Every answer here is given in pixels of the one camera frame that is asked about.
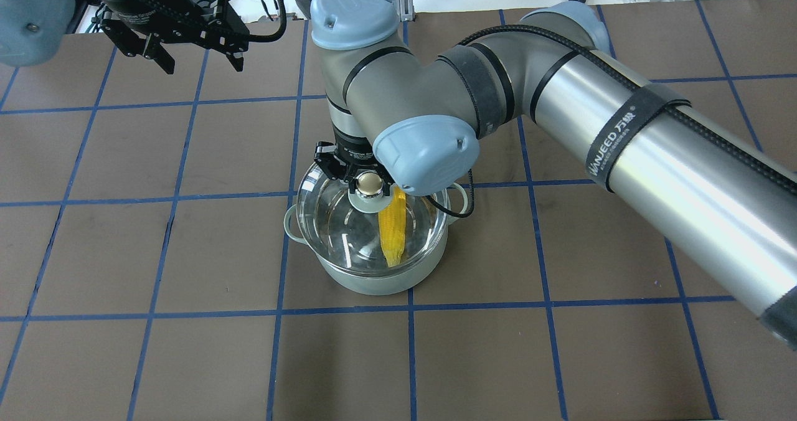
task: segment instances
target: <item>wire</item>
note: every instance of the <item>wire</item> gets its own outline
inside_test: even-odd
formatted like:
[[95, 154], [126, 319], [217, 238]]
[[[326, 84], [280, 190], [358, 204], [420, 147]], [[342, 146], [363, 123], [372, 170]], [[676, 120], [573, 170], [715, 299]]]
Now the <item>wire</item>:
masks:
[[435, 200], [434, 197], [431, 195], [427, 195], [426, 199], [432, 206], [438, 209], [438, 211], [442, 211], [442, 213], [450, 215], [451, 217], [456, 217], [457, 219], [464, 219], [465, 217], [469, 217], [470, 214], [473, 214], [473, 208], [476, 206], [476, 196], [473, 194], [473, 169], [469, 169], [468, 171], [468, 184], [470, 186], [469, 193], [470, 193], [470, 205], [468, 205], [468, 210], [464, 211], [464, 213], [455, 213], [452, 210], [446, 208], [446, 206], [441, 205]]
[[236, 32], [234, 30], [227, 29], [226, 27], [208, 26], [207, 24], [202, 24], [197, 22], [196, 20], [187, 18], [187, 16], [183, 15], [180, 12], [177, 12], [174, 9], [171, 9], [171, 7], [166, 6], [165, 4], [159, 1], [156, 0], [136, 0], [136, 1], [139, 1], [143, 4], [147, 4], [147, 6], [151, 7], [151, 9], [156, 10], [162, 15], [170, 17], [171, 19], [179, 22], [180, 24], [183, 24], [183, 26], [191, 27], [191, 29], [201, 30], [215, 36], [219, 37], [223, 36], [230, 40], [247, 41], [253, 43], [271, 43], [273, 41], [279, 40], [279, 38], [281, 38], [282, 35], [285, 34], [285, 29], [287, 29], [288, 27], [284, 0], [277, 0], [280, 10], [280, 26], [276, 30], [276, 32], [271, 33], [270, 35], [248, 35], [245, 33]]
[[85, 33], [97, 33], [100, 31], [100, 13], [105, 10], [105, 2], [100, 3], [100, 6], [97, 7], [97, 10], [94, 12], [94, 17], [91, 18], [91, 25], [86, 29]]

